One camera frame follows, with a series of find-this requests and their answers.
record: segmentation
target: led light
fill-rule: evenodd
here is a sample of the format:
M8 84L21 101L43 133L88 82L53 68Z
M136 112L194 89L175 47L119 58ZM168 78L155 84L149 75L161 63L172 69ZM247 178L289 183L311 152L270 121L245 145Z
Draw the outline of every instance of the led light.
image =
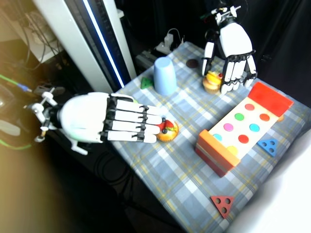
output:
M121 79L121 77L120 77L120 74L119 74L119 72L118 72L118 70L117 70L117 67L116 67L115 62L114 62L113 59L112 59L112 56L111 56L111 54L110 54L110 51L109 51L109 49L108 49L108 47L107 47L107 44L106 44L106 42L105 42L105 40L104 40L103 34L102 34L101 30L99 29L98 23L97 23L97 21L96 21L96 19L95 19L95 16L94 16L93 12L92 12L92 9L91 9L91 7L90 7L90 5L89 5L89 3L88 3L87 0L83 0L83 3L84 3L84 5L86 6L86 10L87 10L88 15L90 16L90 18L91 18L91 20L92 20L92 23L93 23L93 25L94 25L94 27L95 27L95 30L96 30L96 32L97 32L97 35L98 35L99 39L101 40L101 43L102 43L102 45L103 45L103 47L104 47L104 49L105 49L105 51L106 51L106 53L107 53L107 56L108 56L108 58L109 58L109 61L110 61L111 65L112 65L112 67L113 67L113 69L114 69L114 71L115 71L115 73L116 73L116 75L117 75L117 78L118 78L118 80L119 80L119 82L120 82L120 84L121 84L121 87L123 88L123 87L124 87L123 81L122 81L122 79Z

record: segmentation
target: blue triangle block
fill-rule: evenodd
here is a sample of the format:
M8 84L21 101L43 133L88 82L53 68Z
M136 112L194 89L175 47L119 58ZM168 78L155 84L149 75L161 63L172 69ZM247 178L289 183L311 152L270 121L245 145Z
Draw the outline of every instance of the blue triangle block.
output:
M275 139L261 140L257 144L272 157L276 156L277 141Z

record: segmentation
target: white robotic hand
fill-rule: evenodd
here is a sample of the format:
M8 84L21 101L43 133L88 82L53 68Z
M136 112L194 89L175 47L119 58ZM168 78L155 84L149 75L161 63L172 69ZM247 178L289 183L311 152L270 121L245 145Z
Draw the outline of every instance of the white robotic hand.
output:
M47 130L59 129L71 142L71 149L81 154L87 151L78 142L102 143L108 141L136 141L154 143L157 126L162 123L160 109L134 102L126 95L92 92L69 99L64 105L53 100L50 92L42 94L44 100L32 105L42 123L42 141ZM44 109L47 101L51 107Z
M257 77L256 66L252 54L255 53L251 40L243 27L236 23L237 13L234 6L228 8L219 8L211 13L220 27L219 39L213 35L209 38L204 54L202 75L205 76L210 70L210 64L214 56L215 43L219 42L225 57L225 66L223 68L223 80L221 84L221 93L237 90L241 83L249 87L252 81Z

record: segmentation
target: blue cup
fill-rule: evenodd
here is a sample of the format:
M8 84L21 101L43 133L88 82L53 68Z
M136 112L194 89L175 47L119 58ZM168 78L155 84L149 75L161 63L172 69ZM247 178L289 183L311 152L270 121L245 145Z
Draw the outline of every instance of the blue cup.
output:
M170 58L160 57L155 61L154 83L155 90L160 95L167 96L176 90L176 74Z

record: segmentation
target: table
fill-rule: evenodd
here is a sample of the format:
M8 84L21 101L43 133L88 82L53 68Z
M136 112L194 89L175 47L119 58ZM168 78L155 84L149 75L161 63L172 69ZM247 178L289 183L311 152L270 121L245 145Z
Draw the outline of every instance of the table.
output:
M295 138L311 128L311 109L294 100L285 119L262 138L278 140L276 157L255 145L236 168L220 178L195 153L198 134L211 129L248 95L251 87L240 87L226 95L208 94L202 85L201 64L195 69L185 65L188 59L201 62L203 52L186 42L168 55L173 60L178 86L170 96L159 95L153 87L140 89L141 78L152 77L153 67L118 91L133 96L139 103L161 107L167 118L175 119L180 128L175 140L112 145L186 231L218 233L243 209ZM221 59L215 58L212 70L221 72L223 65ZM227 219L221 217L210 199L221 195L235 197Z

